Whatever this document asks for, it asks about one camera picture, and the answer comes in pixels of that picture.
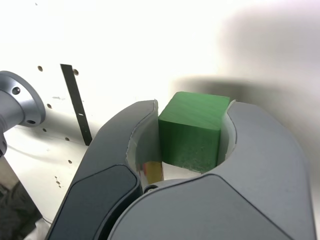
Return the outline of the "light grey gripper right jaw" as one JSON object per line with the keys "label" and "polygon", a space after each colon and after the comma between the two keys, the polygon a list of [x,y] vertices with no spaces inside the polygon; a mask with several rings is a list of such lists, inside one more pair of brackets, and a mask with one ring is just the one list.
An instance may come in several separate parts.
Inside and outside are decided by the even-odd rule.
{"label": "light grey gripper right jaw", "polygon": [[308,160],[289,130],[260,107],[233,102],[225,160],[133,202],[111,240],[314,240]]}

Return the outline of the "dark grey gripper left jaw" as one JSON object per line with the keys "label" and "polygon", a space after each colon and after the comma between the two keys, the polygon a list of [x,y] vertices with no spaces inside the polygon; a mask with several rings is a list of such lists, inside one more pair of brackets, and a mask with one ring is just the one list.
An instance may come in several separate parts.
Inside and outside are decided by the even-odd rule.
{"label": "dark grey gripper left jaw", "polygon": [[162,180],[158,102],[138,101],[97,132],[47,239],[106,240],[126,208]]}

